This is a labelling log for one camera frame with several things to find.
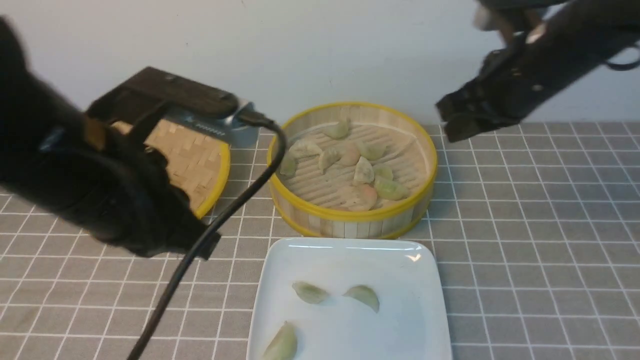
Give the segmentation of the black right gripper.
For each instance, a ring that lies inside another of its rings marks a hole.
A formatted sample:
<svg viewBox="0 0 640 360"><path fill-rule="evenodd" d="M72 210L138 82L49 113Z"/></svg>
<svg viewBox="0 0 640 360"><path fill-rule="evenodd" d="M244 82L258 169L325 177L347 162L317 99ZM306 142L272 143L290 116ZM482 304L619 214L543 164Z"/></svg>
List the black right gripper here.
<svg viewBox="0 0 640 360"><path fill-rule="evenodd" d="M527 52L526 47L491 51L473 79L436 103L448 142L519 125L530 114L522 70Z"/></svg>

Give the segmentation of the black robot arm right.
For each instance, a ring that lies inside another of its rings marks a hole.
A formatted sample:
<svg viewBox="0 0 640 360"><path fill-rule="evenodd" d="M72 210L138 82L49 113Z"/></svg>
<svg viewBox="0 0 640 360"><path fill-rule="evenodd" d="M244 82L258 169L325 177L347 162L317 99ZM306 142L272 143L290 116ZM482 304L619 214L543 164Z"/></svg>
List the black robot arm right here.
<svg viewBox="0 0 640 360"><path fill-rule="evenodd" d="M639 48L637 0L480 0L483 31L505 47L491 51L478 75L436 103L450 143L516 126L591 71L638 68L613 63Z"/></svg>

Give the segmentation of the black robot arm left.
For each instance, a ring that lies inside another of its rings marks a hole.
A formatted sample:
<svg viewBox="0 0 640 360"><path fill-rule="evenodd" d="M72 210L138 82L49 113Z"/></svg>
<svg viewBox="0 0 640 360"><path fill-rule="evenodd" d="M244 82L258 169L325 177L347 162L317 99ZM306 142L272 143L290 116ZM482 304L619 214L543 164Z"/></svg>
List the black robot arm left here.
<svg viewBox="0 0 640 360"><path fill-rule="evenodd" d="M170 182L163 153L87 117L28 66L1 18L1 186L143 258L185 255L206 224Z"/></svg>

